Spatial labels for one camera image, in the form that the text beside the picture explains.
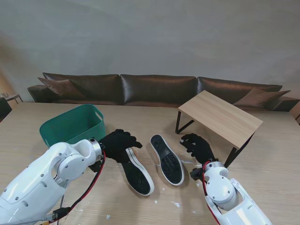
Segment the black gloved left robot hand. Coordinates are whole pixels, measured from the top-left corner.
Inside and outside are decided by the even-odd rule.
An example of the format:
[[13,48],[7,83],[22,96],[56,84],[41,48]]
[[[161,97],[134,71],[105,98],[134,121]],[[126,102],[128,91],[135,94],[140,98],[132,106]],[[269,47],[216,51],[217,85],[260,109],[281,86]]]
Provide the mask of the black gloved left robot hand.
[[135,136],[123,129],[116,129],[98,141],[107,158],[114,159],[117,163],[129,163],[130,159],[126,149],[142,148],[142,144]]

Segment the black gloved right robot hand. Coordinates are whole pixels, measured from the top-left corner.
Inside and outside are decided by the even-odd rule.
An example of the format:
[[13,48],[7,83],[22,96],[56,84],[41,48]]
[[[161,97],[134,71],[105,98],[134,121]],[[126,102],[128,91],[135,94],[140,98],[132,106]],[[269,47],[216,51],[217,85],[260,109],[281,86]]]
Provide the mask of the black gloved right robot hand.
[[204,164],[208,160],[216,160],[209,143],[197,134],[191,133],[182,136],[180,143],[200,164]]

